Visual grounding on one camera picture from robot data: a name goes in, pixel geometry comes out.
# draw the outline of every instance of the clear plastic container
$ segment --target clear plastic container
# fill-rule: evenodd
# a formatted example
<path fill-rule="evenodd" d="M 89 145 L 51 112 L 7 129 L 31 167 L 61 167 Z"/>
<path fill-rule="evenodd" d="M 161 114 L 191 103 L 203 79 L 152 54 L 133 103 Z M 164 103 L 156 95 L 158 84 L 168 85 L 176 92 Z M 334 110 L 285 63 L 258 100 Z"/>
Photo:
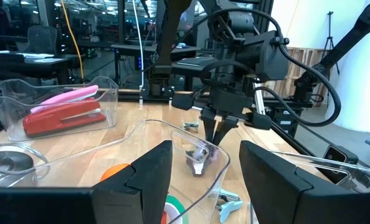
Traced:
<path fill-rule="evenodd" d="M 179 218 L 188 223 L 210 223 L 230 162 L 229 155 L 217 146 L 164 121 L 142 120 L 122 139 L 48 163 L 33 157 L 34 164 L 37 164 L 33 169 L 9 174 L 0 170 L 0 175 L 10 175 L 12 180 L 33 180 L 32 183 L 23 181 L 9 185 L 12 187 L 92 187 L 99 183 L 103 173 L 110 167 L 132 163 L 165 140 L 173 143 L 168 195 L 176 197 L 184 207 Z M 203 152 L 203 156 L 189 157 L 187 151 Z M 198 166 L 206 158 L 210 159 L 204 175 L 193 175 L 189 161 Z"/>
<path fill-rule="evenodd" d="M 81 122 L 84 122 L 84 125 L 80 126 L 78 123 L 74 123 L 74 120 L 70 118 L 64 119 L 62 122 L 59 120 L 54 124 L 49 124 L 49 121 L 55 118 L 55 116 L 45 116 L 39 121 L 39 123 L 32 123 L 32 125 L 52 125 L 53 128 L 57 127 L 55 130 L 46 131 L 36 135 L 26 134 L 23 121 L 26 116 L 30 115 L 32 108 L 40 106 L 41 102 L 55 95 L 92 85 L 98 85 L 97 94 L 93 95 L 92 98 L 98 102 L 99 111 L 97 112 L 104 115 L 104 119 L 103 116 L 101 116 L 102 119 L 99 119 L 98 122 L 87 123 L 84 122 L 85 117 L 78 117 L 76 119 L 83 119 Z M 92 82 L 84 85 L 56 86 L 32 86 L 20 79 L 4 80 L 0 82 L 0 121 L 2 122 L 2 125 L 4 126 L 4 129 L 11 141 L 25 141 L 35 138 L 45 138 L 63 134 L 110 128 L 116 125 L 117 98 L 118 85 L 108 77 L 96 77 L 94 80 L 92 80 Z M 58 103 L 49 106 L 60 106 L 61 108 L 63 105 L 77 105 L 78 107 L 75 111 L 83 112 L 82 110 L 78 110 L 78 108 L 82 107 L 80 106 L 80 103 L 83 103 L 83 101 Z"/>
<path fill-rule="evenodd" d="M 287 152 L 271 152 L 295 164 L 297 167 L 324 179 L 326 179 L 326 177 L 323 176 L 318 169 L 342 173 L 344 174 L 344 178 L 336 185 L 356 193 L 363 194 L 370 192 L 370 168 Z M 259 224 L 259 217 L 254 212 L 252 203 L 253 202 L 251 202 L 251 206 L 250 203 L 247 205 L 246 220 L 247 223 Z"/>

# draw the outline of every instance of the tape roll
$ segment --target tape roll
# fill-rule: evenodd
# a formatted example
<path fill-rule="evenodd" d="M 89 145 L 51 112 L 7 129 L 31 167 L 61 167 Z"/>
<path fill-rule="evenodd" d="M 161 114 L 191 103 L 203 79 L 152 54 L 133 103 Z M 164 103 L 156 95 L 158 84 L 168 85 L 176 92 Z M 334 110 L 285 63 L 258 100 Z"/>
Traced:
<path fill-rule="evenodd" d="M 184 205 L 172 195 L 167 195 L 166 205 L 164 206 L 164 211 L 167 213 L 170 220 L 175 219 L 178 215 L 185 212 Z M 189 219 L 187 214 L 183 215 L 181 218 L 177 219 L 175 224 L 189 224 Z"/>

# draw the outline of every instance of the red stapler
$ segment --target red stapler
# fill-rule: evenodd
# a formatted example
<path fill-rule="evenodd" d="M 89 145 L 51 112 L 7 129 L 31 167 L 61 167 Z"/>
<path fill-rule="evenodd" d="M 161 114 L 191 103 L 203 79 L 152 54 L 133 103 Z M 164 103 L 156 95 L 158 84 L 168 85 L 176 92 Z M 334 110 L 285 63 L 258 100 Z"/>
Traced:
<path fill-rule="evenodd" d="M 45 109 L 23 119 L 24 132 L 29 137 L 63 131 L 70 128 L 104 121 L 99 102 L 93 98 L 81 102 Z"/>

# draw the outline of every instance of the pink object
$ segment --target pink object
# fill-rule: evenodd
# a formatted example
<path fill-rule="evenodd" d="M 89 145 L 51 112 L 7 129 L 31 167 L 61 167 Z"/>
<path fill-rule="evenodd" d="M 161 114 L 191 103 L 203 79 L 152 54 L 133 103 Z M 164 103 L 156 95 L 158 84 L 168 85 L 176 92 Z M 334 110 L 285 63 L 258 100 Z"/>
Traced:
<path fill-rule="evenodd" d="M 93 96 L 98 91 L 98 85 L 93 85 L 85 88 L 81 88 L 79 90 L 73 90 L 67 93 L 62 93 L 57 96 L 54 96 L 48 100 L 45 100 L 41 103 L 41 105 L 45 106 L 37 106 L 30 110 L 31 113 L 35 113 L 38 111 L 45 110 L 47 108 L 54 107 L 57 103 L 70 103 L 78 100 L 86 99 L 90 96 Z"/>

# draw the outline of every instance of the white cable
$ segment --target white cable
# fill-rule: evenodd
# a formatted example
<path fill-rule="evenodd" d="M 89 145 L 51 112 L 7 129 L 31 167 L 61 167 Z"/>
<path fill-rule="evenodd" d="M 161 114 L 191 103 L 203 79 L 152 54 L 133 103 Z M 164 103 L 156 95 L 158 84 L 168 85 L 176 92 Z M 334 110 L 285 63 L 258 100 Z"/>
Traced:
<path fill-rule="evenodd" d="M 143 87 L 143 79 L 144 79 L 144 72 L 143 72 L 143 50 L 142 50 L 142 40 L 141 40 L 141 31 L 140 31 L 140 24 L 138 23 L 138 15 L 136 14 L 136 6 L 135 0 L 133 0 L 133 7 L 134 7 L 134 14 L 135 14 L 135 21 L 136 21 L 136 29 L 138 30 L 138 39 L 140 40 L 140 51 L 141 51 L 141 71 L 142 71 L 142 85 Z"/>

